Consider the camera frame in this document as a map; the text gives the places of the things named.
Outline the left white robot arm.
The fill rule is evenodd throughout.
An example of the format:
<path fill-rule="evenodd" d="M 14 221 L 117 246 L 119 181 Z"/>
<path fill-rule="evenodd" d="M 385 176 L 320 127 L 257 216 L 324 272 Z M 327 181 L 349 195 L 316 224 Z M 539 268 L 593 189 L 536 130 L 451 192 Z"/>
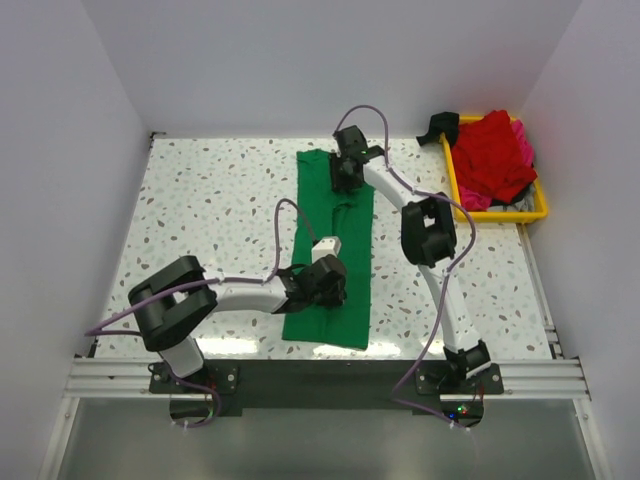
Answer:
<path fill-rule="evenodd" d="M 147 351 L 157 353 L 185 392 L 207 380 L 204 356 L 192 332 L 214 312 L 298 313 L 346 300 L 347 269 L 333 254 L 309 265 L 279 269 L 269 280 L 205 277 L 195 256 L 183 256 L 133 287 L 128 300 Z"/>

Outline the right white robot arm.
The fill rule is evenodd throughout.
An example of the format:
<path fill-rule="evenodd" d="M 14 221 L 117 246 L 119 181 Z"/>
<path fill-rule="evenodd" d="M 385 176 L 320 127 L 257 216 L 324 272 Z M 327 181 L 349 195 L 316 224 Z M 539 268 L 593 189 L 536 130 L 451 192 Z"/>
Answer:
<path fill-rule="evenodd" d="M 452 213 L 458 204 L 443 193 L 411 186 L 389 163 L 388 152 L 379 145 L 370 146 L 357 126 L 337 130 L 333 137 L 338 151 L 329 157 L 332 189 L 351 192 L 370 186 L 399 211 L 404 256 L 418 268 L 438 302 L 436 322 L 448 363 L 446 382 L 456 392 L 469 392 L 491 359 L 454 273 L 463 257 L 456 252 Z"/>

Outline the green t shirt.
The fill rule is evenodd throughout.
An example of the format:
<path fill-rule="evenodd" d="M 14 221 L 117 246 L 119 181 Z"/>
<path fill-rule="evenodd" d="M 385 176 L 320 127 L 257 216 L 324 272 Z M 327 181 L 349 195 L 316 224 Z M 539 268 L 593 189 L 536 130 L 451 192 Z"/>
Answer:
<path fill-rule="evenodd" d="M 364 350 L 370 329 L 374 190 L 365 185 L 352 192 L 334 192 L 326 151 L 299 151 L 296 163 L 297 205 L 317 237 L 336 236 L 341 241 L 346 300 L 340 307 L 311 306 L 286 315 L 282 338 Z"/>

